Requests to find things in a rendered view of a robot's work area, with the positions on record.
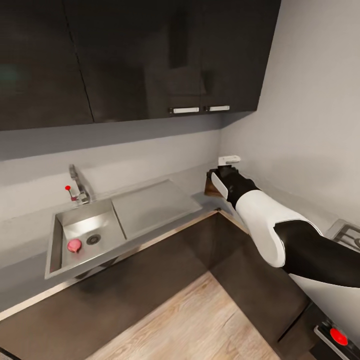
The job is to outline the cutting board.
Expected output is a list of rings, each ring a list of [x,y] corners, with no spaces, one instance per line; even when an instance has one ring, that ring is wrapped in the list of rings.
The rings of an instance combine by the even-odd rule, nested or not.
[[[206,179],[206,184],[205,184],[205,190],[204,192],[206,194],[210,194],[210,195],[218,195],[221,196],[222,194],[218,191],[218,189],[214,186],[213,182],[210,180],[210,178]]]

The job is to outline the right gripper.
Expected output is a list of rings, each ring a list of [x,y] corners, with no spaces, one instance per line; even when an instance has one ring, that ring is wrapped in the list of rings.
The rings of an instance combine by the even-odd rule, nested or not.
[[[210,170],[206,173],[207,179],[212,180],[212,173],[215,172],[215,171],[216,171],[215,168],[214,168],[214,169],[210,169]]]

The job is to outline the vidalia onion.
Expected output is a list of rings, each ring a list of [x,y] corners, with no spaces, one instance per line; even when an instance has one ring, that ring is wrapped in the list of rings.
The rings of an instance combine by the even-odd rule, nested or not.
[[[67,244],[67,249],[73,253],[76,253],[81,247],[82,242],[79,239],[73,239]]]

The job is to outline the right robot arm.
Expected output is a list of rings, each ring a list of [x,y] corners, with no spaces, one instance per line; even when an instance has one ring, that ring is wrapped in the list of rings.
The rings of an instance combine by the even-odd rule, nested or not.
[[[287,272],[360,349],[360,252],[324,237],[243,177],[232,167],[241,161],[238,155],[217,161],[206,177],[232,203],[263,259]]]

